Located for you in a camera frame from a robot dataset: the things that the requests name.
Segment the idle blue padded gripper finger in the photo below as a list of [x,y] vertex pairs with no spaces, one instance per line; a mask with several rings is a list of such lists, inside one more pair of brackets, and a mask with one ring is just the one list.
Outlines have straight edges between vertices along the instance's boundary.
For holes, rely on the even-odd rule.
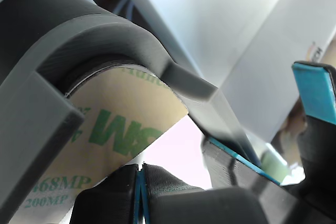
[[259,165],[212,137],[205,139],[202,149],[214,188],[237,186],[264,191],[268,186],[278,189],[297,185],[306,177],[302,166],[289,166],[269,143],[257,142]]
[[335,67],[296,61],[292,71],[307,128],[297,138],[306,178],[295,193],[335,219]]

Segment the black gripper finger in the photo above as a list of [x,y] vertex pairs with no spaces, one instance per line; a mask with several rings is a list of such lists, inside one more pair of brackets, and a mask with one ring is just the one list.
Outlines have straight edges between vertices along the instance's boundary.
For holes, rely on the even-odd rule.
[[143,164],[146,223],[265,223],[258,198],[240,187],[203,190],[160,166]]
[[137,164],[125,165],[76,198],[70,223],[137,223],[140,184]]

